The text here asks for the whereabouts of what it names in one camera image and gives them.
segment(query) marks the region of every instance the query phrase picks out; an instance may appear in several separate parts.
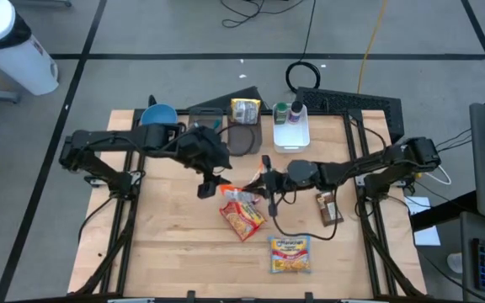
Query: white paper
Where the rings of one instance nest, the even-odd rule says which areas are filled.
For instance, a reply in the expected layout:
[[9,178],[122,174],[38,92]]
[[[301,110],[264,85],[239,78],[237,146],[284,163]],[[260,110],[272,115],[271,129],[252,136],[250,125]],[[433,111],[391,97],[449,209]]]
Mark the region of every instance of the white paper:
[[[408,205],[409,213],[411,215],[417,214],[429,208],[429,199],[427,197],[405,197],[405,203]],[[437,233],[437,227],[431,226],[425,230],[415,232],[414,242],[419,246],[440,246],[441,241],[439,239],[439,233]]]

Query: wooden table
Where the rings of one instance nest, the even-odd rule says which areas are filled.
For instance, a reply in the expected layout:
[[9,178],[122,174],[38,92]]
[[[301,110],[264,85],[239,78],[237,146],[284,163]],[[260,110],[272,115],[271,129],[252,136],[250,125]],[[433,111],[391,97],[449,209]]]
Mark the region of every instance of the wooden table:
[[[113,111],[108,129],[129,130],[132,115],[132,110]],[[365,111],[363,115],[365,126],[390,144],[384,114]],[[186,121],[188,116],[179,119]],[[263,145],[259,154],[232,157],[233,170],[224,171],[222,177],[243,186],[256,173],[262,154],[270,155],[273,167],[278,170],[294,159],[348,161],[343,119],[311,116],[309,120],[310,146],[303,153],[278,154],[273,148],[272,117],[263,116]],[[353,131],[357,152],[361,155],[354,127]],[[380,140],[370,133],[367,141],[370,152],[382,148]],[[125,153],[105,152],[101,158],[114,169],[121,170]],[[338,225],[336,237],[328,242],[312,239],[312,273],[270,274],[267,237],[280,235],[272,220],[241,243],[219,214],[218,210],[226,203],[219,191],[213,198],[200,200],[196,197],[201,175],[168,159],[147,159],[145,169],[147,176],[141,185],[125,296],[185,297],[188,290],[195,290],[198,297],[209,298],[302,298],[306,291],[313,292],[318,299],[372,297],[362,230],[354,213],[356,198],[352,180],[338,190],[338,207],[345,221]],[[278,222],[285,231],[330,236],[333,227],[322,226],[314,198],[316,193],[316,190],[299,192],[294,205],[279,207]],[[403,199],[400,189],[391,189],[390,195]],[[106,188],[93,189],[88,213],[107,196]],[[268,217],[267,203],[261,201],[258,209]],[[381,202],[381,209],[392,258],[415,287],[425,293],[406,207],[389,199]],[[82,286],[105,255],[114,210],[115,203],[94,217],[84,229],[69,291]],[[381,292],[386,293],[383,267],[377,254],[376,263]],[[118,272],[119,265],[120,261],[115,260],[113,273]],[[115,281],[113,278],[111,290],[115,289]]]

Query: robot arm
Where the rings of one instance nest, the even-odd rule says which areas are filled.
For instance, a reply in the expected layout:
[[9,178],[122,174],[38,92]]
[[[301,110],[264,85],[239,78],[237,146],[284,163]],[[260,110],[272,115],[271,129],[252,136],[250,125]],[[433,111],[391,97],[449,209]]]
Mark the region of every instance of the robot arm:
[[[287,166],[286,173],[271,170],[268,156],[263,158],[266,173],[245,189],[265,198],[274,194],[316,188],[322,191],[336,190],[353,177],[361,177],[365,195],[371,199],[382,199],[391,184],[415,173],[431,172],[440,165],[440,157],[434,143],[426,138],[412,138],[383,151],[344,163],[309,162],[295,160]],[[375,170],[385,168],[380,173]],[[274,202],[269,214],[276,215]]]
[[67,170],[84,170],[105,181],[117,197],[132,194],[132,175],[116,172],[95,152],[140,152],[147,157],[171,158],[202,173],[201,199],[215,195],[216,185],[229,181],[215,176],[215,167],[232,168],[226,143],[204,126],[184,131],[184,125],[142,125],[128,131],[77,130],[65,139],[59,163]]

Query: blue bowl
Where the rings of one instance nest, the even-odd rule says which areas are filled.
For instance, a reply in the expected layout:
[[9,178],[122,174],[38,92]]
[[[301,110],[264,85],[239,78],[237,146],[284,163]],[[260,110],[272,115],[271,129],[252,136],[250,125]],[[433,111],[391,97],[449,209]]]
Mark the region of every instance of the blue bowl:
[[166,104],[155,104],[141,114],[141,124],[177,123],[177,111]]

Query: gray floor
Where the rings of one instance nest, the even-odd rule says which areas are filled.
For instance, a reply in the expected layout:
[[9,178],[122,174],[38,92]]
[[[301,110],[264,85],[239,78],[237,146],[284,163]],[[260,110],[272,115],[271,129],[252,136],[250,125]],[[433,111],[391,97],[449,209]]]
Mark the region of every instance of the gray floor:
[[[247,3],[227,2],[248,12],[253,9]],[[470,2],[485,33],[485,0]],[[79,54],[99,0],[74,0],[70,9],[50,3],[15,4],[50,53]],[[285,5],[269,0],[264,7],[274,11]],[[312,2],[306,0],[290,12],[260,15],[237,29],[224,29],[221,20],[237,16],[217,0],[107,0],[91,53],[297,53],[304,46],[311,8]],[[371,0],[317,0],[308,52],[364,53],[379,9],[380,2]],[[372,52],[484,53],[459,0],[390,0]],[[284,83],[285,69],[292,62],[89,60],[63,134],[102,130],[110,110],[143,108],[151,93],[177,108],[252,85],[268,104],[292,100]],[[360,61],[311,62],[320,66],[322,88],[356,90]],[[21,104],[0,103],[0,278],[77,66],[76,60],[57,63],[61,84],[54,93],[41,97],[24,93]],[[292,79],[297,85],[312,85],[312,74],[303,69],[295,69]],[[406,136],[443,141],[469,127],[469,104],[485,102],[485,60],[368,61],[362,93],[400,98]],[[447,198],[474,189],[470,146],[460,148],[441,155],[452,186],[422,180]],[[81,178],[53,163],[7,300],[66,293],[89,194]],[[442,202],[424,189],[418,194],[427,194],[432,205]],[[452,274],[445,256],[460,250],[459,223],[438,229],[442,246],[421,251]],[[461,290],[423,258],[421,262],[431,295],[461,299]]]

